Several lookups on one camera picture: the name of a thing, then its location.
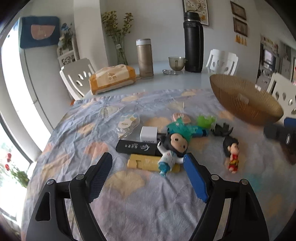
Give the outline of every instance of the white chair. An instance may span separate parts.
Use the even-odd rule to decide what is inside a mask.
[[[238,60],[239,58],[234,53],[212,49],[206,67],[209,74],[234,75],[237,71]]]
[[[63,66],[59,73],[73,98],[80,100],[90,91],[89,77],[95,72],[90,61],[83,58]]]
[[[296,86],[279,73],[273,73],[270,84],[267,88],[281,105],[284,111],[279,122],[284,123],[286,117],[296,118]]]

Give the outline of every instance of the framed picture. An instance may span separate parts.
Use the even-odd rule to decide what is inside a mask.
[[[184,12],[196,12],[200,16],[200,23],[209,26],[207,0],[182,0]]]
[[[239,6],[238,4],[230,1],[231,4],[231,9],[232,9],[232,13],[240,18],[242,18],[243,20],[247,20],[247,16],[246,16],[246,10]]]
[[[241,20],[233,17],[234,31],[248,37],[248,25]]]

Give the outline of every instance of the red-dressed figurine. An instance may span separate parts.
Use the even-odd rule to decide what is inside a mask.
[[[226,136],[223,141],[224,153],[229,157],[228,169],[232,173],[236,173],[239,164],[239,142],[237,139]]]

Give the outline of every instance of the blue wall hanging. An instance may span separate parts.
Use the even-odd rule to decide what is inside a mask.
[[[54,16],[22,17],[20,48],[57,45],[60,38],[59,18]]]

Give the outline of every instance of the black toy dinosaur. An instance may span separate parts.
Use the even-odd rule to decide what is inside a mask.
[[[223,123],[223,127],[220,126],[219,124],[215,125],[215,129],[212,129],[212,133],[214,136],[217,137],[225,137],[229,136],[233,130],[233,127],[229,130],[229,124]]]

